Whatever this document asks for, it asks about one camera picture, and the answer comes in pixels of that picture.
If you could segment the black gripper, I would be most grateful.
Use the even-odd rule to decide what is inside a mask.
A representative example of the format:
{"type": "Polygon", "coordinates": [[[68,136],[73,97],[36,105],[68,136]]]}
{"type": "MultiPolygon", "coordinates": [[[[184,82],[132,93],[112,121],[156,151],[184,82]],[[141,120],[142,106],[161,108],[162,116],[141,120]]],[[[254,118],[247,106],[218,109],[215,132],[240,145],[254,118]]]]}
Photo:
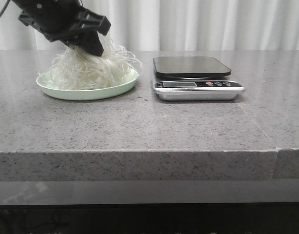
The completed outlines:
{"type": "Polygon", "coordinates": [[[102,56],[104,49],[98,33],[106,36],[108,18],[84,8],[77,0],[15,0],[22,10],[19,21],[42,33],[49,41],[60,40],[91,55],[102,56]]]}

